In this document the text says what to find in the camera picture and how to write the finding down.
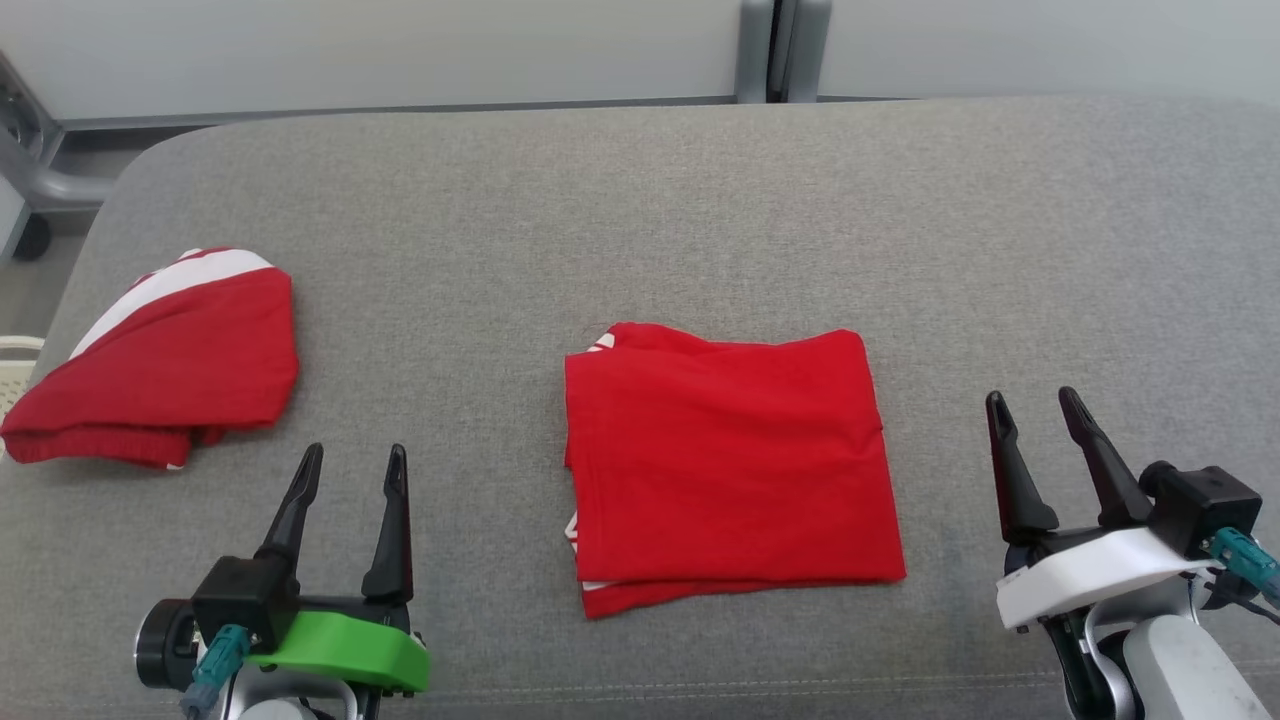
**gray fabric surface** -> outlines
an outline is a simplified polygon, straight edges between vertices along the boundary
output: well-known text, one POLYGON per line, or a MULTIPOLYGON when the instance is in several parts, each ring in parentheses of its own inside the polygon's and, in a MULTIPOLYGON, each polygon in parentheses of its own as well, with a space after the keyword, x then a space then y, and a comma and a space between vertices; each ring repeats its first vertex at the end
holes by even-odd
MULTIPOLYGON (((364 115, 187 135, 122 178, 40 373, 191 247, 296 281, 279 427, 178 474, 0 468, 0 697, 15 720, 174 716, 142 615, 251 552, 326 448, 298 570, 355 592, 408 448, 433 691, 403 717, 1059 717, 1042 633, 1004 632, 983 397, 1001 388, 1065 525, 1096 501, 1074 384, 1130 465, 1220 464, 1280 547, 1280 114, 1018 99, 364 115), (561 357, 612 322, 867 341, 910 577, 588 623, 561 534, 561 357)), ((1280 714, 1277 629, 1207 625, 1280 714)))

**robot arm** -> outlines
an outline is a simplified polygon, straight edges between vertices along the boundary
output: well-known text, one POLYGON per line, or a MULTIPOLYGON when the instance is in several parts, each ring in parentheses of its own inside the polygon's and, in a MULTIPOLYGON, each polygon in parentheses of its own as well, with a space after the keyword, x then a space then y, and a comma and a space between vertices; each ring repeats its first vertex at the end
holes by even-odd
POLYGON ((1079 395, 1064 387, 1059 400, 1098 496, 1096 528, 1057 529, 1018 451, 1004 397, 987 397, 1009 543, 996 592, 1005 626, 1044 628, 1075 717, 1268 719, 1199 626, 1193 602, 1207 596, 1210 610, 1240 603, 1280 623, 1249 602, 1261 588, 1280 606, 1276 561, 1249 537, 1262 498, 1220 468, 1179 471, 1156 462, 1135 480, 1079 395))
POLYGON ((271 708, 311 720, 317 714, 307 697, 340 700, 346 720, 376 720, 384 696, 426 689, 429 657, 411 633, 407 606, 413 570, 404 448, 392 447, 387 509, 360 597, 303 596, 294 577, 323 461, 324 448, 310 446, 252 559, 219 559, 189 600, 160 601, 143 620, 138 678, 183 691, 189 720, 209 717, 218 700, 220 720, 275 717, 271 708))

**folded red shirt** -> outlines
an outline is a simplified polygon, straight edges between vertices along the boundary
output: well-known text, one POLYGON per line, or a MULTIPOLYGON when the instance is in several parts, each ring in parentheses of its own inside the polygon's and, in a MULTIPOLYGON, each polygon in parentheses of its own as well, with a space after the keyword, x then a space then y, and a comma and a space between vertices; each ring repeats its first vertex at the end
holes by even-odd
POLYGON ((289 275, 244 250, 193 250, 133 283, 0 437, 19 462, 179 468, 195 442, 274 424, 297 374, 289 275))
POLYGON ((589 618, 906 577, 858 334, 771 346, 621 323, 591 350, 564 361, 589 618))

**floor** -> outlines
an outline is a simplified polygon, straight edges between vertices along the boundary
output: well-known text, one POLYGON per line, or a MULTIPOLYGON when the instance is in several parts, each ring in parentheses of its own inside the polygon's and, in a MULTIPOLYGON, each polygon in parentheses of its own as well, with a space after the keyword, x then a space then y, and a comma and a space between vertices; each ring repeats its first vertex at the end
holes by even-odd
MULTIPOLYGON (((195 128, 69 133, 51 167, 79 176, 119 177, 147 147, 191 129, 195 128)), ((45 214, 52 231, 52 241, 45 256, 31 263, 0 259, 0 336, 47 334, 95 214, 45 214)))
POLYGON ((52 231, 40 260, 0 260, 0 336, 45 337, 58 313, 95 213, 58 213, 45 218, 52 231))

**chair wheel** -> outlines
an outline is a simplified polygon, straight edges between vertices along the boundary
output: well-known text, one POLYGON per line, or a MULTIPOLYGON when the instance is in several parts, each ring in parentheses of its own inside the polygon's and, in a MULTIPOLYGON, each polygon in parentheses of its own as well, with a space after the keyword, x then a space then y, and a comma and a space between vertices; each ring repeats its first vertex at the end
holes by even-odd
POLYGON ((24 263, 40 260, 49 250, 51 237, 49 220, 40 215, 32 215, 27 220, 27 227, 22 228, 22 237, 18 238, 18 245, 13 249, 13 259, 24 263))

